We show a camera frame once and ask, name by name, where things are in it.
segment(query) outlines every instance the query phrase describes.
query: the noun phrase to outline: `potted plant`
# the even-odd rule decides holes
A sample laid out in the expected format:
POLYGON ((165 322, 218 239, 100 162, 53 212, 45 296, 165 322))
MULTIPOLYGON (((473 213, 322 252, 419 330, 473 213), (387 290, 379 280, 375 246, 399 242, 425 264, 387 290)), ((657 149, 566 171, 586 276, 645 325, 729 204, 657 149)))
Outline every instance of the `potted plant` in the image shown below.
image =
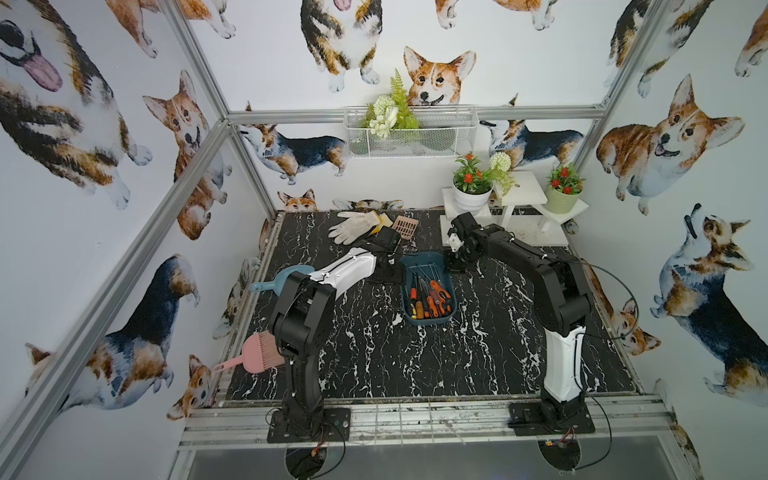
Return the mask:
POLYGON ((571 169, 571 165, 560 165, 549 173, 549 185, 545 191, 548 201, 544 208, 553 214, 570 212, 583 191, 581 183, 584 179, 571 169))
POLYGON ((476 212, 488 203, 493 183, 502 186, 502 195, 509 191, 513 179, 507 170, 511 165, 509 156, 498 152, 491 157, 491 166, 480 170, 480 160, 472 153, 456 159, 461 167, 453 174, 453 197, 460 210, 476 212))

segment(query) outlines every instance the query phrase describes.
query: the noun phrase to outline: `floor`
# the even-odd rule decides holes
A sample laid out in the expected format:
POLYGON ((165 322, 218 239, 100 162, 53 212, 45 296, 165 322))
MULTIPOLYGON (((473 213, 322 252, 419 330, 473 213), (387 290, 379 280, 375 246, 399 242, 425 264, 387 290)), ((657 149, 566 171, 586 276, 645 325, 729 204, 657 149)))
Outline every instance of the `floor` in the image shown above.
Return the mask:
MULTIPOLYGON (((402 241, 406 252, 440 251, 440 210, 404 210, 421 223, 402 241)), ((286 214, 266 278, 286 266, 322 268, 349 248, 327 237, 334 212, 286 214)), ((362 281, 336 303, 333 332, 320 353, 323 395, 331 399, 535 394, 545 373, 544 330, 531 318, 531 284, 505 265, 480 259, 472 272, 452 276, 459 311, 450 323, 416 327, 396 315, 398 287, 362 281)), ((262 293, 248 335, 266 329, 276 296, 262 293)), ((607 336, 602 325, 588 331, 607 336)), ((635 392, 610 342, 585 338, 584 372, 590 392, 635 392)), ((238 366, 227 400, 281 399, 282 370, 259 375, 238 366)))

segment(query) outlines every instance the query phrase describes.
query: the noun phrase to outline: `dog tongue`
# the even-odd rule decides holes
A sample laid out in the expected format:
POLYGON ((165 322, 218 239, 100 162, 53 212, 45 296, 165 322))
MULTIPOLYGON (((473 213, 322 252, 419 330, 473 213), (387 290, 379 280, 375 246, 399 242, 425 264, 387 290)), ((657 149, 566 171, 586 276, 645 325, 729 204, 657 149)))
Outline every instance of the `dog tongue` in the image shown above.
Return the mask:
POLYGON ((33 55, 24 62, 22 67, 45 90, 57 91, 61 88, 61 76, 56 71, 56 68, 48 60, 45 60, 42 55, 33 55))
POLYGON ((352 0, 333 0, 333 3, 342 12, 349 10, 349 7, 352 6, 352 0))

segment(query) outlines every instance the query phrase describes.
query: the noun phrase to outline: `white flower pot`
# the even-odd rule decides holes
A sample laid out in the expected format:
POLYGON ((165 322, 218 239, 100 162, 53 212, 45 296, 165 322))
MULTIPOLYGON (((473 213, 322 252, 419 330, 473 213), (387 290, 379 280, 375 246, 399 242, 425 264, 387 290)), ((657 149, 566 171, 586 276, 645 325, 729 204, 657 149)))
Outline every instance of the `white flower pot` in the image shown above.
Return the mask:
POLYGON ((453 200, 456 202, 456 209, 472 214, 479 212, 487 203, 493 189, 484 194, 473 195, 462 192, 456 186, 453 186, 453 200))

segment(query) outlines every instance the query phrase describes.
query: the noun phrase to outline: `pink brush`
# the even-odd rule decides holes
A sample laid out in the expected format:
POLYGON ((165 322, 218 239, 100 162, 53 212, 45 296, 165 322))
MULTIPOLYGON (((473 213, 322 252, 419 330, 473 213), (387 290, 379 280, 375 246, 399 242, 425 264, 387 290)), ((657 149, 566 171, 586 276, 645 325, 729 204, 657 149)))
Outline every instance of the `pink brush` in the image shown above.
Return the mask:
POLYGON ((216 365, 211 372, 221 372, 242 363, 248 372, 261 373, 285 362, 283 356, 277 352, 275 336, 269 332, 261 332, 248 337, 239 356, 216 365))

